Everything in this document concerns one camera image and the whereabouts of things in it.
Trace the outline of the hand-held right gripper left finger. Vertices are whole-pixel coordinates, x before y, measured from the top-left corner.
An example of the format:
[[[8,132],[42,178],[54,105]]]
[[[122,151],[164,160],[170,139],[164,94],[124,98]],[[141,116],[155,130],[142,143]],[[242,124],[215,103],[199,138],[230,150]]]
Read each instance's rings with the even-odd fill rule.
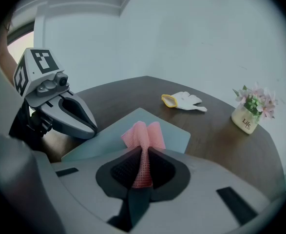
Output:
[[[103,156],[53,163],[65,188],[82,206],[104,222],[126,232],[133,227],[129,193],[138,173],[141,148]]]

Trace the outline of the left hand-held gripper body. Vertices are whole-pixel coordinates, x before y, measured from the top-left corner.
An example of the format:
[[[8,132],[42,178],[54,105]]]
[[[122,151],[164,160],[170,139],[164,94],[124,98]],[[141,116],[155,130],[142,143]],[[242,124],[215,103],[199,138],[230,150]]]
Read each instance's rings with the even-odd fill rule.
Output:
[[[23,99],[19,119],[44,136],[52,128],[52,118],[41,107],[69,90],[68,76],[55,60],[51,50],[26,48],[13,74],[13,85]]]

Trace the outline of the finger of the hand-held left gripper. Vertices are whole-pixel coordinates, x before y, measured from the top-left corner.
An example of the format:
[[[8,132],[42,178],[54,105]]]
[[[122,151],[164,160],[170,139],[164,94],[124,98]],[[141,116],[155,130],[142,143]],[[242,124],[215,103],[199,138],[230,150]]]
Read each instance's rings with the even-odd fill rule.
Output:
[[[69,95],[70,97],[59,95],[61,97],[58,102],[59,108],[71,118],[88,126],[94,133],[97,133],[97,123],[88,106],[80,97],[76,97],[71,92]]]
[[[58,106],[61,97],[55,97],[40,107],[41,112],[52,119],[52,128],[68,136],[91,139],[96,133],[88,126],[78,122],[64,113]]]

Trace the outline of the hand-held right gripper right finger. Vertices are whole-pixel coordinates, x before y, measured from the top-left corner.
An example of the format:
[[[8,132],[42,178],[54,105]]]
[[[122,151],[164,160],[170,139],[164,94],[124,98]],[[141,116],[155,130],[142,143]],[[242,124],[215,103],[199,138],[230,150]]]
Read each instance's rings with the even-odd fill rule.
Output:
[[[254,234],[279,210],[279,200],[262,192],[229,170],[209,160],[170,150],[158,150],[184,163],[190,171],[187,188],[174,200],[151,203],[133,234]],[[257,213],[241,225],[217,190],[231,187]]]

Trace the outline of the grey-blue rectangular mat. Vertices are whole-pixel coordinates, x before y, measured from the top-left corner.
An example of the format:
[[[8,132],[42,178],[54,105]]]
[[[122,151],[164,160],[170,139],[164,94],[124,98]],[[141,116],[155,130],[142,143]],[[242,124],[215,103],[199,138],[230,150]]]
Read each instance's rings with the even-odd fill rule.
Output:
[[[126,149],[121,136],[138,121],[146,125],[159,122],[165,146],[182,154],[186,151],[191,137],[189,132],[138,108],[102,130],[96,137],[73,149],[61,160],[62,165],[79,166],[77,172],[60,177],[63,185],[79,203],[103,221],[108,221],[119,213],[122,200],[108,197],[99,187],[95,178],[100,167],[98,161],[109,161],[115,157],[115,152]]]

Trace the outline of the pink cloth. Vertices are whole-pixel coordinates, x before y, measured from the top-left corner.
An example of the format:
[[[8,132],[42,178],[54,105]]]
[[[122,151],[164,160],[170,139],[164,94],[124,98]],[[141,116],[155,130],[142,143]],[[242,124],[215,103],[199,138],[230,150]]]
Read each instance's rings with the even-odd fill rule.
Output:
[[[148,148],[166,148],[160,123],[153,122],[147,126],[146,123],[138,121],[121,138],[128,148],[139,146],[142,149],[138,173],[132,187],[135,189],[151,187],[153,181],[150,173]]]

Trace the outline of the person's left forearm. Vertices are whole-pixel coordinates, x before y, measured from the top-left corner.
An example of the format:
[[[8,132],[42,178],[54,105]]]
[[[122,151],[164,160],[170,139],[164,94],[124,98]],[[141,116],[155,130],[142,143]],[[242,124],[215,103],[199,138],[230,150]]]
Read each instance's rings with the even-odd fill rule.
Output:
[[[16,67],[17,63],[9,53],[6,43],[0,43],[0,68],[12,85],[14,85],[13,76]]]

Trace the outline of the cream pot with pink flowers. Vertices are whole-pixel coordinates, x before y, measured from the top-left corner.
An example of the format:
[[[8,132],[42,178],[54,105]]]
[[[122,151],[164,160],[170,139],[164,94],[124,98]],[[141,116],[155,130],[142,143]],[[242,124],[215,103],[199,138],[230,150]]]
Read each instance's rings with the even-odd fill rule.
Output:
[[[261,88],[255,83],[254,88],[243,86],[241,90],[234,90],[237,108],[231,114],[232,122],[248,135],[252,134],[262,119],[274,118],[274,111],[278,100],[275,92]]]

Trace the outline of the white work glove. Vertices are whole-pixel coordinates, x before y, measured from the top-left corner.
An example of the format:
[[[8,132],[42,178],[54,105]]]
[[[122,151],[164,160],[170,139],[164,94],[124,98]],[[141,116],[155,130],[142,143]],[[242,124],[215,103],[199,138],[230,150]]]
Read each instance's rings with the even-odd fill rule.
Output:
[[[206,112],[207,108],[203,106],[197,106],[202,100],[195,95],[191,95],[188,92],[178,92],[173,95],[162,95],[162,101],[169,108],[177,108],[185,111],[198,110]]]

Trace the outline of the window with dark frame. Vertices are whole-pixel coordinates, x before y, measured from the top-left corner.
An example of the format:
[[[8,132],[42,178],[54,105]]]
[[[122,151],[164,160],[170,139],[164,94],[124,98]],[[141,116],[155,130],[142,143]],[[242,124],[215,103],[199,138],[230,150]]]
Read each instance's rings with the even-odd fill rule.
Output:
[[[19,62],[26,48],[34,47],[34,25],[34,21],[27,23],[7,37],[8,51],[16,63]]]

